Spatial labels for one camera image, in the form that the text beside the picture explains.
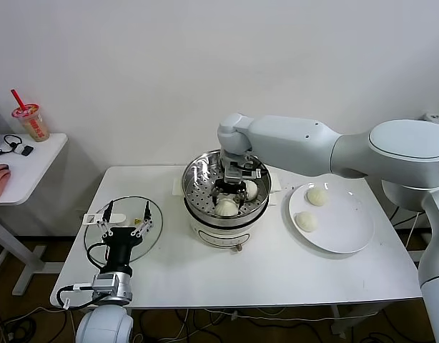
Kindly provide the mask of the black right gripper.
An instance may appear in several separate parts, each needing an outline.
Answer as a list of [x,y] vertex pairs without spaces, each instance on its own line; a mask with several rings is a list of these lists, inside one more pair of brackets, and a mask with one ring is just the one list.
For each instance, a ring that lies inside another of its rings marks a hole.
[[217,179],[214,182],[214,187],[211,191],[211,198],[214,206],[217,206],[217,200],[220,194],[235,195],[235,202],[238,205],[238,209],[240,209],[247,201],[247,187],[244,181],[239,183],[229,183],[224,179]]

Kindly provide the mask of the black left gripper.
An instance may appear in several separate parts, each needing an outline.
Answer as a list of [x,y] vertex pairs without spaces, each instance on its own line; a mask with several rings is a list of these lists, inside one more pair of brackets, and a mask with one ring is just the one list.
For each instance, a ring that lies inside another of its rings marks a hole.
[[136,227],[112,227],[109,236],[109,224],[112,216],[114,201],[111,200],[105,206],[97,226],[101,231],[103,242],[108,247],[108,257],[106,264],[102,267],[102,273],[121,272],[132,275],[130,259],[132,249],[143,242],[145,237],[152,229],[152,213],[147,201],[143,220]]

